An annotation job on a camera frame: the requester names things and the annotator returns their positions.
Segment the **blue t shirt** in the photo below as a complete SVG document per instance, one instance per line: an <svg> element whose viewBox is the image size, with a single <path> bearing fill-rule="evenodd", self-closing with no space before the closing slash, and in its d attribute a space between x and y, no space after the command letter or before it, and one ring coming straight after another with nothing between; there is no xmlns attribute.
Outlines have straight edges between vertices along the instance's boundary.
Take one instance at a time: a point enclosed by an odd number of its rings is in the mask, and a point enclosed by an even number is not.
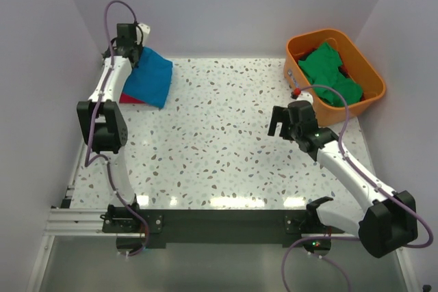
<svg viewBox="0 0 438 292"><path fill-rule="evenodd" d="M144 47L138 66L127 78L122 93L162 109L170 91L172 69L170 60Z"/></svg>

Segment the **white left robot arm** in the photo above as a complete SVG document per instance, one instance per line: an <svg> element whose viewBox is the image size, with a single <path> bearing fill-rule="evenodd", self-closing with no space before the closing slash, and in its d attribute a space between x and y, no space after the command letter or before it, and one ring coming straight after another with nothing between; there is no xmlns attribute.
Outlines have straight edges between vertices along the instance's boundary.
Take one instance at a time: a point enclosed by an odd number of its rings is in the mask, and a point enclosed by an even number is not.
<svg viewBox="0 0 438 292"><path fill-rule="evenodd" d="M122 208L118 225L127 232L141 226L136 193L129 182L125 161L128 128L119 108L125 82L143 51L144 34L138 22L116 25L116 37L104 52L103 70L86 101L77 104L81 133L87 146L85 166L99 160L110 192L109 208Z"/></svg>

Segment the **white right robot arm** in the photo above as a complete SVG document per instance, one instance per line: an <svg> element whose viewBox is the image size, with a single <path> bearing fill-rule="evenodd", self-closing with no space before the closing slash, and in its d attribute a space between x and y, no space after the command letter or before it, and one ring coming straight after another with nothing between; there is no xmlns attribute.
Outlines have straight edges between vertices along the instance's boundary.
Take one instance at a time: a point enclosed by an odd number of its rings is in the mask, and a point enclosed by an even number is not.
<svg viewBox="0 0 438 292"><path fill-rule="evenodd" d="M299 149L326 168L348 190L363 215L347 215L325 196L306 206L306 227L315 233L327 226L359 238L369 254L381 258L418 237L416 204L407 191L396 192L379 181L351 155L332 129L320 127L312 104L294 101L275 106L268 135L296 142Z"/></svg>

